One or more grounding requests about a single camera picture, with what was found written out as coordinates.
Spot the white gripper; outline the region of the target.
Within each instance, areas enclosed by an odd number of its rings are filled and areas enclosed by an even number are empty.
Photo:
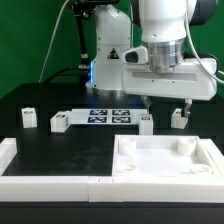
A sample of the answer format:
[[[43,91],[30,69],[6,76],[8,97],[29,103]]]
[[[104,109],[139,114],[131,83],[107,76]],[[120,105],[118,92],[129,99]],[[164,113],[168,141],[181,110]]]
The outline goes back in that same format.
[[[181,116],[188,118],[192,100],[210,100],[217,92],[216,81],[194,58],[175,66],[171,73],[152,72],[148,65],[127,64],[121,80],[125,93],[142,96],[148,114],[152,113],[152,102],[147,96],[186,99]]]

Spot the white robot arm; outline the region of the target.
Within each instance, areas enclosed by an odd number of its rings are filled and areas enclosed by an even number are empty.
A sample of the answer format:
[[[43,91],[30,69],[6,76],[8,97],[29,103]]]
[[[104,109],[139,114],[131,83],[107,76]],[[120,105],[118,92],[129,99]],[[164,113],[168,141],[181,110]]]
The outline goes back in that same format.
[[[186,54],[189,28],[205,24],[218,0],[131,0],[133,16],[110,4],[96,9],[98,53],[89,92],[103,96],[209,100],[217,92],[215,59]]]

